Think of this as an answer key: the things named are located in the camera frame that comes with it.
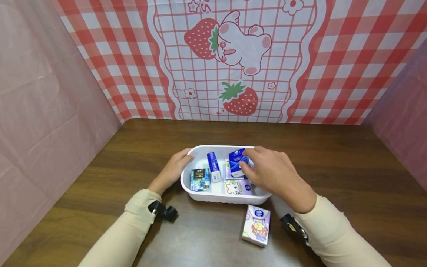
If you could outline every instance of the black wrist device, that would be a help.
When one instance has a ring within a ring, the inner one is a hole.
[[[292,232],[299,233],[304,237],[305,244],[308,246],[309,244],[309,238],[307,233],[304,231],[304,229],[295,221],[295,219],[288,213],[285,216],[283,216],[280,221],[282,224]]]
[[[166,208],[166,206],[158,200],[151,203],[148,206],[148,210],[154,215],[160,214],[162,217],[164,217],[170,222],[175,221],[178,216],[178,211],[174,207],[169,206],[168,208]]]

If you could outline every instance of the red strawberry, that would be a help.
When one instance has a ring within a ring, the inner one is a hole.
[[[214,59],[218,50],[218,26],[216,20],[204,18],[184,34],[184,41],[201,59]]]
[[[224,92],[219,96],[223,101],[224,108],[233,114],[249,116],[255,113],[258,105],[257,93],[241,82],[230,85],[222,82]]]

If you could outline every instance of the blue tissue pack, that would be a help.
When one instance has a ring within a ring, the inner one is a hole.
[[[214,152],[208,153],[209,168],[211,170],[211,180],[213,183],[221,181],[221,172],[219,171],[218,161]]]
[[[231,176],[233,177],[241,177],[244,175],[239,165],[240,161],[249,164],[249,158],[243,155],[243,151],[245,151],[244,148],[231,152],[228,155],[228,158],[230,159]]]

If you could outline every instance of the forearm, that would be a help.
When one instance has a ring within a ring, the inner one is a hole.
[[[129,267],[145,236],[154,222],[155,216],[148,205],[161,201],[160,195],[149,190],[136,193],[126,204],[125,212],[101,236],[80,267]]]
[[[310,247],[328,267],[390,267],[325,197],[317,196],[313,210],[296,213],[295,220],[308,234]]]

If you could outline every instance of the tissue pack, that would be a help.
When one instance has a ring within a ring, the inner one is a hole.
[[[209,191],[211,184],[209,169],[191,170],[190,190]]]
[[[249,205],[243,226],[242,239],[255,245],[266,247],[270,231],[270,216],[270,211]]]
[[[218,161],[214,152],[208,153],[208,163],[211,169],[211,180],[213,183],[221,181],[221,172],[219,171]]]
[[[227,180],[224,182],[224,192],[229,195],[253,195],[249,180]]]
[[[228,159],[230,160],[231,176],[233,177],[241,177],[244,175],[239,165],[240,161],[249,164],[249,158],[243,155],[243,151],[245,151],[244,148],[231,152],[228,155]]]
[[[230,159],[226,158],[225,159],[225,180],[243,180],[243,179],[248,179],[245,175],[243,176],[239,176],[239,177],[233,177],[231,176],[231,170],[230,170]]]

